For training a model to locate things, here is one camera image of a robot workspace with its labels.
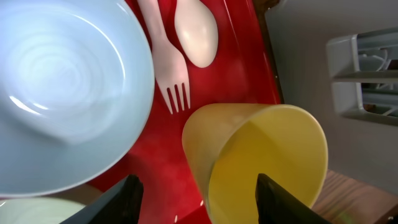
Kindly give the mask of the red serving tray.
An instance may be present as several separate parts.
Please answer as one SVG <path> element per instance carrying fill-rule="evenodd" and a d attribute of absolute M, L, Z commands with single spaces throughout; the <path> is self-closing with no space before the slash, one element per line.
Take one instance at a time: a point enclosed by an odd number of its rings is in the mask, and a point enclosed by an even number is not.
<path fill-rule="evenodd" d="M 182 148 L 182 131 L 190 115 L 212 103 L 280 102 L 271 63 L 253 3 L 207 0 L 218 26 L 213 63 L 188 63 L 190 107 L 170 113 L 159 90 L 147 124 L 131 150 L 90 184 L 107 191 L 129 174 L 144 185 L 141 223 L 208 223 L 201 195 Z"/>

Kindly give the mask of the white plastic fork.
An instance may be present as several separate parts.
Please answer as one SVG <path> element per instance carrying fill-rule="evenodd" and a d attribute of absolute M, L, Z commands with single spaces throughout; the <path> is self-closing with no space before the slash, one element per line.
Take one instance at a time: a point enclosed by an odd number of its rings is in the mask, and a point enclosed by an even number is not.
<path fill-rule="evenodd" d="M 190 108 L 187 64 L 169 41 L 157 0 L 137 1 L 152 42 L 155 79 L 170 113 Z"/>

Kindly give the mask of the yellow plastic cup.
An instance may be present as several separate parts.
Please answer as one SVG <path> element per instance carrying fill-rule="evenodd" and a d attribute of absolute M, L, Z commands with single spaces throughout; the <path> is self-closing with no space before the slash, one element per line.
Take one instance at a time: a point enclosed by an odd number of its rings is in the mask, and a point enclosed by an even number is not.
<path fill-rule="evenodd" d="M 328 169 L 322 127 L 292 105 L 203 106 L 185 123 L 182 146 L 213 223 L 257 223 L 259 174 L 312 207 Z"/>

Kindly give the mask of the green bowl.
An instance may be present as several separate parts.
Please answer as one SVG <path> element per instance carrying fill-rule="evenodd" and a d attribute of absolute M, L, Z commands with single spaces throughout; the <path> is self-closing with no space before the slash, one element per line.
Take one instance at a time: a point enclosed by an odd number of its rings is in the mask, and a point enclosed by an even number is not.
<path fill-rule="evenodd" d="M 1 200 L 1 224 L 59 224 L 85 206 L 60 198 L 19 198 Z"/>

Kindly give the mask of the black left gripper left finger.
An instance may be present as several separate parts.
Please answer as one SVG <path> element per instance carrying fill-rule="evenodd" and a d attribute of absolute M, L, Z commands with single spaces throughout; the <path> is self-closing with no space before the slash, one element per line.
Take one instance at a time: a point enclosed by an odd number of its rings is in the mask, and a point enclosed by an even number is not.
<path fill-rule="evenodd" d="M 138 224 L 143 194 L 143 183 L 130 174 L 60 224 Z"/>

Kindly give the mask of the light blue bowl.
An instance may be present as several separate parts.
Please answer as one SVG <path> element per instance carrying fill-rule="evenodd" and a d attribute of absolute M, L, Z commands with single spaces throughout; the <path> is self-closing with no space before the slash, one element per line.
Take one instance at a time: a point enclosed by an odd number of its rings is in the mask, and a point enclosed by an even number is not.
<path fill-rule="evenodd" d="M 106 172 L 144 129 L 154 84 L 125 0 L 1 1 L 1 197 Z"/>

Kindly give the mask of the white plastic spoon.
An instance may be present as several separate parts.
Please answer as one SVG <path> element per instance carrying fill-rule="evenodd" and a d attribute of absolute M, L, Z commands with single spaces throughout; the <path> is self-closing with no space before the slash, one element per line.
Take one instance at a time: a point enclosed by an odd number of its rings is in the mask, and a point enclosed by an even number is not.
<path fill-rule="evenodd" d="M 218 49 L 218 27 L 212 12 L 199 0 L 177 0 L 175 30 L 188 59 L 208 67 Z"/>

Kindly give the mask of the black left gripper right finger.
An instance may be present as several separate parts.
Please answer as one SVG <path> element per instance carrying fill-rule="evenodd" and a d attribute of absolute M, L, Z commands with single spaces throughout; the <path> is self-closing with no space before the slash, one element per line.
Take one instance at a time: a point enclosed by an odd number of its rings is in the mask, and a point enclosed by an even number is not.
<path fill-rule="evenodd" d="M 330 224 L 268 175 L 258 174 L 255 197 L 259 224 Z"/>

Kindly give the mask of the grey dishwasher rack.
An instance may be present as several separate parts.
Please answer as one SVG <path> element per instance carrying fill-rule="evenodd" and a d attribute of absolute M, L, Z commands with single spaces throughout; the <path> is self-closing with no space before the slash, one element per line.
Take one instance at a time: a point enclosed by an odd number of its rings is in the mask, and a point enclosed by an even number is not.
<path fill-rule="evenodd" d="M 264 15 L 284 101 L 320 122 L 329 167 L 397 193 L 397 119 L 364 109 L 363 83 L 397 72 L 362 72 L 359 36 L 397 32 L 396 1 L 281 1 Z"/>

